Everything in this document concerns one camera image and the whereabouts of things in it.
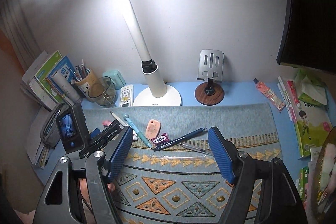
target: glass mug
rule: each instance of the glass mug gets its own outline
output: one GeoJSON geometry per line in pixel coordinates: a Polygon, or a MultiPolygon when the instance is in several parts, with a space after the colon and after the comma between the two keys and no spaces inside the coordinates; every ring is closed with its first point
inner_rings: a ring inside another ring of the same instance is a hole
{"type": "Polygon", "coordinates": [[[88,95],[98,105],[103,107],[115,106],[116,88],[110,77],[99,78],[89,89],[88,95]]]}

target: blue book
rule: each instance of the blue book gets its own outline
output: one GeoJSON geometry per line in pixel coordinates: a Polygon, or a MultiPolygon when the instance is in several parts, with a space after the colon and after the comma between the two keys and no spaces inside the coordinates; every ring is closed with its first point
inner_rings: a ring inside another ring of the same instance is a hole
{"type": "Polygon", "coordinates": [[[63,74],[64,78],[67,79],[69,83],[72,82],[72,80],[75,78],[73,73],[71,71],[75,71],[75,68],[73,67],[71,61],[67,56],[64,56],[61,60],[58,61],[58,63],[53,67],[53,69],[49,72],[47,78],[50,80],[52,85],[57,89],[57,91],[62,94],[65,97],[64,91],[61,90],[61,88],[52,80],[51,76],[59,70],[61,74],[63,74]]]}

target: desk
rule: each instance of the desk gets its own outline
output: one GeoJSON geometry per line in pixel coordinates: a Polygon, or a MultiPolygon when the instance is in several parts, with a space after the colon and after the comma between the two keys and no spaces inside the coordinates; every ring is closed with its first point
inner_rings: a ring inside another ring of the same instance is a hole
{"type": "MultiPolygon", "coordinates": [[[[194,96],[194,91],[196,87],[201,82],[184,82],[184,83],[169,83],[175,87],[182,98],[182,104],[185,106],[197,106],[201,105],[194,96]]],[[[280,91],[277,86],[277,82],[267,83],[267,85],[274,90],[274,92],[281,98],[280,91]]],[[[225,97],[219,105],[246,105],[246,104],[257,104],[269,102],[269,100],[264,97],[256,88],[253,82],[243,82],[243,83],[222,83],[222,87],[225,91],[225,97]]],[[[145,88],[146,85],[134,84],[134,98],[145,88]]],[[[120,90],[117,90],[117,100],[119,101],[120,90]]],[[[327,90],[327,96],[329,98],[329,109],[328,115],[332,125],[336,125],[336,104],[332,99],[330,92],[327,90]]],[[[101,108],[95,103],[90,103],[87,100],[82,102],[83,109],[98,109],[101,108]]],[[[273,118],[278,131],[278,137],[281,145],[283,162],[285,163],[290,175],[295,181],[298,178],[299,170],[305,166],[310,161],[310,157],[299,159],[299,150],[296,139],[296,133],[293,123],[288,117],[286,109],[281,113],[271,105],[273,118]]],[[[65,154],[62,142],[60,141],[55,150],[50,155],[49,161],[44,169],[33,166],[33,169],[41,182],[45,185],[51,172],[53,171],[57,161],[60,157],[65,154]]]]}

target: remote control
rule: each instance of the remote control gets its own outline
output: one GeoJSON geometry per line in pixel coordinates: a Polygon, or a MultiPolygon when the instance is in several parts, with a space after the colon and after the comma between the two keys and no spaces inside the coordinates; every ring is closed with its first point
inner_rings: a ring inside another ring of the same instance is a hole
{"type": "Polygon", "coordinates": [[[120,103],[119,106],[132,106],[133,105],[133,95],[134,87],[133,85],[126,85],[121,88],[120,91],[120,103]]]}

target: person's hand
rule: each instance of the person's hand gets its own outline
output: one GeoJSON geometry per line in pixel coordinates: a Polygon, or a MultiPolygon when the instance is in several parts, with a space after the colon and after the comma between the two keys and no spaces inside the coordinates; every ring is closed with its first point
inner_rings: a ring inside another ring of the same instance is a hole
{"type": "MultiPolygon", "coordinates": [[[[82,194],[83,198],[86,200],[87,203],[91,204],[90,197],[89,197],[89,192],[87,190],[86,179],[79,179],[79,186],[81,187],[81,194],[82,194]]],[[[113,183],[109,183],[107,185],[107,187],[108,187],[108,190],[110,192],[113,192],[116,188],[113,183]]]]}

